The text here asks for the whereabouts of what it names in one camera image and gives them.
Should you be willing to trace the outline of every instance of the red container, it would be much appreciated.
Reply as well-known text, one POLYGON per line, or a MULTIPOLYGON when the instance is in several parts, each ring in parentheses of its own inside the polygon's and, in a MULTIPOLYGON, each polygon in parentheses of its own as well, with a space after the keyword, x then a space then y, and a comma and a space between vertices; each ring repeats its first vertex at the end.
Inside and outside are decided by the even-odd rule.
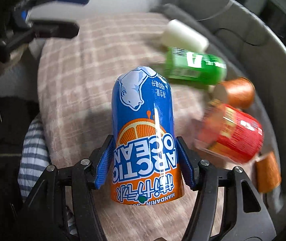
POLYGON ((197 148, 206 148, 234 163, 250 161, 262 148, 261 124, 252 116, 213 100, 202 119, 197 148))

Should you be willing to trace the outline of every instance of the silver bolt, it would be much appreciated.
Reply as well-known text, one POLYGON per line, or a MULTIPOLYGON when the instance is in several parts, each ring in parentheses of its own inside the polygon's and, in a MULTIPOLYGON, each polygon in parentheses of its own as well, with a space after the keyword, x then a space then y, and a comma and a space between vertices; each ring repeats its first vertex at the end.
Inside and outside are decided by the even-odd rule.
POLYGON ((48 172, 52 172, 54 169, 55 169, 55 166, 54 166, 54 165, 49 165, 49 166, 46 168, 46 170, 47 170, 48 172))
POLYGON ((208 166, 208 165, 210 165, 210 162, 208 160, 206 160, 206 159, 202 159, 201 160, 201 165, 202 166, 208 166))
POLYGON ((234 169, 235 169, 235 171, 236 171, 237 173, 242 173, 242 172, 243 172, 243 168, 241 168, 241 167, 239 167, 239 166, 235 167, 234 169))
POLYGON ((88 165, 89 162, 90 162, 90 161, 89 161, 89 159, 87 159, 87 158, 81 160, 81 164, 84 165, 84 166, 88 165))

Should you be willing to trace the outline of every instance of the green container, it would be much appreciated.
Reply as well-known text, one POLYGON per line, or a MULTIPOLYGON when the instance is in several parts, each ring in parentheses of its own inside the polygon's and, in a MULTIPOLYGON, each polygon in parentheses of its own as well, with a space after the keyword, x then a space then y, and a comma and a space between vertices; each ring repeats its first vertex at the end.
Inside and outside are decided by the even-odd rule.
POLYGON ((169 48, 166 57, 168 78, 215 85, 226 77, 225 62, 211 54, 197 54, 178 48, 169 48))

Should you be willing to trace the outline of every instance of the blue gripper pad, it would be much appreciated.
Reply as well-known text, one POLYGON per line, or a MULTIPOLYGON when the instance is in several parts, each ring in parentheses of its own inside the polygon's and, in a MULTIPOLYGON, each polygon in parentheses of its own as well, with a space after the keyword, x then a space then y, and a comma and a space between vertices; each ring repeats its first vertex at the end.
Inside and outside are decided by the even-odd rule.
POLYGON ((110 164, 112 163, 112 160, 113 160, 114 149, 115 149, 115 140, 113 137, 108 147, 104 151, 100 159, 100 162, 98 163, 98 166, 97 166, 96 179, 95 179, 96 189, 99 189, 105 183, 108 170, 110 169, 110 164))
POLYGON ((194 180, 194 169, 187 157, 187 154, 184 148, 181 146, 177 138, 175 140, 176 140, 176 146, 178 150, 180 168, 182 171, 185 184, 187 184, 190 187, 190 189, 193 189, 196 187, 196 182, 194 180))

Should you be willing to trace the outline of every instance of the blue and orange can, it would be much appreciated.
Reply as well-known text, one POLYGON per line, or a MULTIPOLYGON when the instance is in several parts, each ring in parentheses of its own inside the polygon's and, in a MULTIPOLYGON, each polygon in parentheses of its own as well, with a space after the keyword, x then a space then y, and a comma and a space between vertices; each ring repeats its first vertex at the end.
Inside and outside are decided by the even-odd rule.
POLYGON ((111 198, 156 205, 184 195, 174 136, 171 88, 149 67, 121 75, 113 88, 115 139, 111 198))

